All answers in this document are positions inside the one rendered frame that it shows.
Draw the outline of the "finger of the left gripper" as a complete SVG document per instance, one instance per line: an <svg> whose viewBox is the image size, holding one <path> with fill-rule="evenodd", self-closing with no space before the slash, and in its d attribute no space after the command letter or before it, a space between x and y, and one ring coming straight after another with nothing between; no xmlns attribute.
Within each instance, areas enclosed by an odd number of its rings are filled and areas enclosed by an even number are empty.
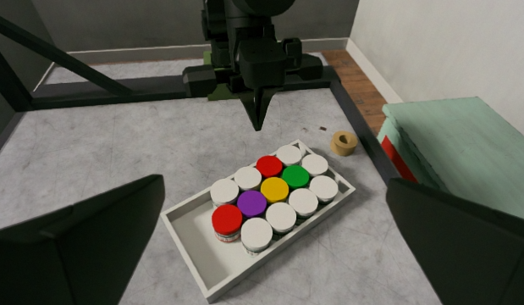
<svg viewBox="0 0 524 305"><path fill-rule="evenodd" d="M283 90L284 85L281 86L260 86L259 88L254 89L255 97L255 107L256 107L256 116L258 121L258 131L262 129L263 121L268 110L268 105L273 97L273 95L279 91Z"/></svg>
<svg viewBox="0 0 524 305"><path fill-rule="evenodd" d="M256 116L256 107L255 107L255 103L254 103L254 90L252 90L250 88L250 90L245 90L245 91L231 91L228 87L228 85L226 84L226 88L228 89L229 93L231 94L231 96L233 97L239 97L239 99L241 100L241 102L243 103L243 106L245 108L245 111L247 112L248 114L248 117L252 123L252 126L254 128L255 131L258 131L258 121L257 121L257 116ZM240 98L241 96L241 98Z"/></svg>

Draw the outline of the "yellow-capped jar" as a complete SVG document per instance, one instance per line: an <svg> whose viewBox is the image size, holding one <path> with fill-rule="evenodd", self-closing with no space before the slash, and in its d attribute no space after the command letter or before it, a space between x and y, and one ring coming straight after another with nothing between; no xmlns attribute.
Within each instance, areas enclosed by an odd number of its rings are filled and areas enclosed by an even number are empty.
<svg viewBox="0 0 524 305"><path fill-rule="evenodd" d="M261 186L261 194L266 198L268 208L276 202L286 203L289 187L287 183L277 177L271 177L263 181Z"/></svg>

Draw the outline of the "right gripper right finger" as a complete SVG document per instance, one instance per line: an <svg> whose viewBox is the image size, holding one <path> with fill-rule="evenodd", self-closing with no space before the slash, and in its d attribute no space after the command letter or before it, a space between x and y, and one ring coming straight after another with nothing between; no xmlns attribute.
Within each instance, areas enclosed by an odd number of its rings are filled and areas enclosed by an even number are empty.
<svg viewBox="0 0 524 305"><path fill-rule="evenodd" d="M442 305L524 305L524 219L403 178L385 201Z"/></svg>

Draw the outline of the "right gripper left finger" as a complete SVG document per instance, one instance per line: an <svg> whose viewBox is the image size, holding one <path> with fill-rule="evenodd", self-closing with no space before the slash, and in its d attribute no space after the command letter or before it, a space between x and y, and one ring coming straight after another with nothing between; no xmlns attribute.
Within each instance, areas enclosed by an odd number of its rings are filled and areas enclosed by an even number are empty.
<svg viewBox="0 0 524 305"><path fill-rule="evenodd" d="M152 174L0 229L0 305L119 305L166 197Z"/></svg>

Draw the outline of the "red jar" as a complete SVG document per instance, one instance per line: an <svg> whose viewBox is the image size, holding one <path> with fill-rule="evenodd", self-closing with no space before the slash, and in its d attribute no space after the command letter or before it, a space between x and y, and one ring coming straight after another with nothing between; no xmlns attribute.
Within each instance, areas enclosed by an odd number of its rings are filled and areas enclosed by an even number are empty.
<svg viewBox="0 0 524 305"><path fill-rule="evenodd" d="M212 227L217 239L224 244L231 244L241 237L242 213L234 205L225 204L215 209L212 214Z"/></svg>
<svg viewBox="0 0 524 305"><path fill-rule="evenodd" d="M267 155L257 160L256 169L261 173L263 183L263 181L271 177L280 178L282 172L282 163L278 158Z"/></svg>

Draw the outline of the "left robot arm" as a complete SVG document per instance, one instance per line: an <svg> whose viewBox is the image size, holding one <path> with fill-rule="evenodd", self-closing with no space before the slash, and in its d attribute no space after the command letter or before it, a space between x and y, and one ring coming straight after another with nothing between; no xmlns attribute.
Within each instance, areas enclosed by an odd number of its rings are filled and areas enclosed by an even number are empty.
<svg viewBox="0 0 524 305"><path fill-rule="evenodd" d="M227 18L273 17L287 11L294 2L295 0L203 0L201 25L205 41L211 41L212 67L231 68ZM232 51L234 72L241 73L246 87L255 89L260 86L281 86L285 83L286 71L301 68L301 40L295 37L276 41L273 27L263 28L262 37L248 38L246 29L235 32Z"/></svg>

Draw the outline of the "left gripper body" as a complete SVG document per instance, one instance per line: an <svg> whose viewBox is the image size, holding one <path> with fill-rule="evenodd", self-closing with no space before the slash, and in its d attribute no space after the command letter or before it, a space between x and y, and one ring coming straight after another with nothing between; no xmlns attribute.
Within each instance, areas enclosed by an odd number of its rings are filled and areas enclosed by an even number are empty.
<svg viewBox="0 0 524 305"><path fill-rule="evenodd" d="M247 30L247 37L262 37L263 28L273 27L271 17L242 17L227 18L227 30L229 38L229 52L231 69L214 70L210 64L185 67L183 79L187 97L212 94L218 84L227 84L232 92L250 90L244 84L240 72L235 73L233 67L232 50L234 37L237 30ZM311 54L302 54L301 68L293 71L286 71L286 75L297 74L303 81L322 79L323 63L322 60ZM216 80L215 80L216 76Z"/></svg>

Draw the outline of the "tan roll of tape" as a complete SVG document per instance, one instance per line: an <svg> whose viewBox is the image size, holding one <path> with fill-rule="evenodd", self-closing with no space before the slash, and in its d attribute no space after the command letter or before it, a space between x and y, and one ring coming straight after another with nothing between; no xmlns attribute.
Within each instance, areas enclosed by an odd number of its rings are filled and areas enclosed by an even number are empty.
<svg viewBox="0 0 524 305"><path fill-rule="evenodd" d="M330 143L330 148L339 156L350 156L355 151L356 144L357 139L353 134L348 131L341 130L334 133Z"/></svg>

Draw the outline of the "purple cylinder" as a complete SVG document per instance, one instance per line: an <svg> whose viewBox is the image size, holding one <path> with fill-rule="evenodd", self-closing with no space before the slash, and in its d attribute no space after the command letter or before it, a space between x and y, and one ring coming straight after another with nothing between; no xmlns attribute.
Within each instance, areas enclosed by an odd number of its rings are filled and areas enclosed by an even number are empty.
<svg viewBox="0 0 524 305"><path fill-rule="evenodd" d="M265 219L266 198L259 191L245 191L237 201L237 208L242 213L242 224L248 219Z"/></svg>

